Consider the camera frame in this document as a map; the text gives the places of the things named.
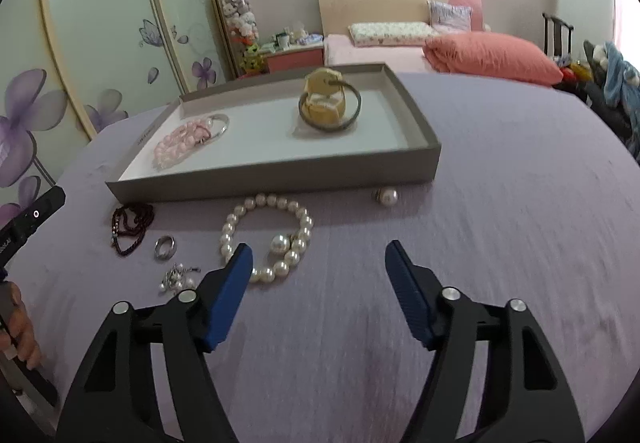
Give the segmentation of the person's left hand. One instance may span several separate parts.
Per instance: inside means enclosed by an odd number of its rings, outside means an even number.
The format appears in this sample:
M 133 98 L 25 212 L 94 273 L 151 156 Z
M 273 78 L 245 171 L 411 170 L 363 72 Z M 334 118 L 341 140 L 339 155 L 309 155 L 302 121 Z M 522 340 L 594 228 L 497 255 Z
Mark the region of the person's left hand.
M 21 290 L 8 281 L 6 285 L 11 290 L 11 301 L 13 305 L 7 329 L 1 330 L 0 348 L 1 351 L 8 351 L 12 345 L 11 338 L 17 342 L 17 356 L 26 364 L 29 369 L 39 366 L 41 361 L 41 351 L 35 338 L 34 325 L 29 319 Z

